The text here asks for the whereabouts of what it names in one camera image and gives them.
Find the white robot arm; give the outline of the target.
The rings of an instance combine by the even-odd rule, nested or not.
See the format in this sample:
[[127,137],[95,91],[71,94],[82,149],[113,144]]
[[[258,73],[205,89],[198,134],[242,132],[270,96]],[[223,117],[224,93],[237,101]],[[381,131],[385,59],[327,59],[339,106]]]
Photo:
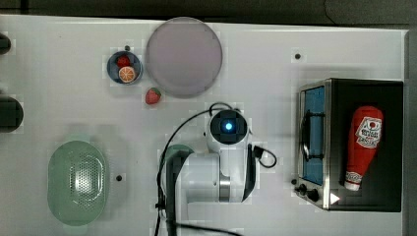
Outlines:
[[248,122],[241,112],[225,109],[212,114],[206,131],[208,151],[169,148],[161,171],[168,236],[189,226],[190,203],[242,203],[252,193],[257,175]]

